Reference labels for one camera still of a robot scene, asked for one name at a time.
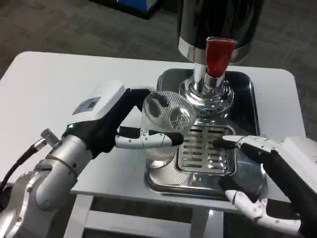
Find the gray carpet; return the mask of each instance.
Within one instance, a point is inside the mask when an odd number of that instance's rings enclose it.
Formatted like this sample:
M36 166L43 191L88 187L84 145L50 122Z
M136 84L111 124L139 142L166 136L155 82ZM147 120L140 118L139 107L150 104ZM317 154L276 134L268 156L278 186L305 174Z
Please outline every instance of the gray carpet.
M250 55L242 65L283 68L295 75L307 135L317 140L317 1L267 0ZM187 61L176 44L176 16L163 9L150 20L88 0L2 0L0 75L23 51L43 51L146 60ZM62 237L73 198L61 211L51 237ZM131 206L121 201L129 213ZM99 200L104 210L116 201ZM153 215L160 210L145 206ZM175 208L179 217L186 209ZM86 237L122 237L87 232ZM226 216L226 237L288 237Z

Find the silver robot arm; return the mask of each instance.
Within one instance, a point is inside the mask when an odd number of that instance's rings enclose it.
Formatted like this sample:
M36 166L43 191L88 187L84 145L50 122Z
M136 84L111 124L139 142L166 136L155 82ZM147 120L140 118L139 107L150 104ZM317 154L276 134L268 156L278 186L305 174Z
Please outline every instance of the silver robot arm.
M298 219L267 214L270 199L257 200L243 189L224 188L227 198L246 217L260 226L290 235L316 237L317 228L317 143L308 138L287 137L284 141L258 136L223 136L214 147L239 148L263 169L292 202Z
M0 238L46 237L58 207L83 169L100 153L108 153L114 146L143 149L182 144L179 133L120 127L134 106L142 108L150 93L148 89L125 89L120 82L108 82L75 109L60 141L45 130L42 145L48 142L53 149L14 184L9 204L0 213ZM162 106L169 104L162 97L157 101Z
M58 207L93 156L79 138L69 135L15 182L0 214L0 238L44 238Z

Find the red handle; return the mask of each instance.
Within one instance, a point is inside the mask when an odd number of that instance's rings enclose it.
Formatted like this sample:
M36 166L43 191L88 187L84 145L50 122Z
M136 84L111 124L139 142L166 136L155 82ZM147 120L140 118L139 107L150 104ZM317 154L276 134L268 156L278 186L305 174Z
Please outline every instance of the red handle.
M235 41L225 38L208 37L206 43L207 73L220 77L230 64Z

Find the glass cup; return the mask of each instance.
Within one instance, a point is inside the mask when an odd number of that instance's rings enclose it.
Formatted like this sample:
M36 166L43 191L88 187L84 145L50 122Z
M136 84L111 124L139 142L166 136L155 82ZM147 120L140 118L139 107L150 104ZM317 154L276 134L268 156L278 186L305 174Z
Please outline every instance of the glass cup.
M196 110L183 96L170 91L152 92L143 102L141 129L144 132L179 132L186 135L196 121ZM144 149L152 167L166 164L178 146Z

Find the stainless steel drip tray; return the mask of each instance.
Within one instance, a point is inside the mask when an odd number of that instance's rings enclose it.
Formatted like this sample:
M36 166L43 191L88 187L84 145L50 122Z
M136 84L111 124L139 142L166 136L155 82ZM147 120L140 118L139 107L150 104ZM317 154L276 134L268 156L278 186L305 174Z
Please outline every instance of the stainless steel drip tray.
M158 79L157 89L178 92L180 84L192 77L193 70L169 69ZM224 118L197 119L172 160L161 168L146 167L149 187L162 194L227 200L219 186L222 176L232 176L249 192L260 193L265 174L259 164L240 150L223 151L212 147L212 140L225 134L259 135L259 123L250 78L227 71L225 80L234 91L233 106Z
M215 149L211 142L220 136L233 134L233 128L228 126L193 126L168 164L149 168L147 181L150 187L166 193L224 199L218 179L235 172L235 150Z
M178 149L179 169L210 175L232 174L236 168L234 150L214 148L212 142L220 136L233 134L228 126L193 126Z

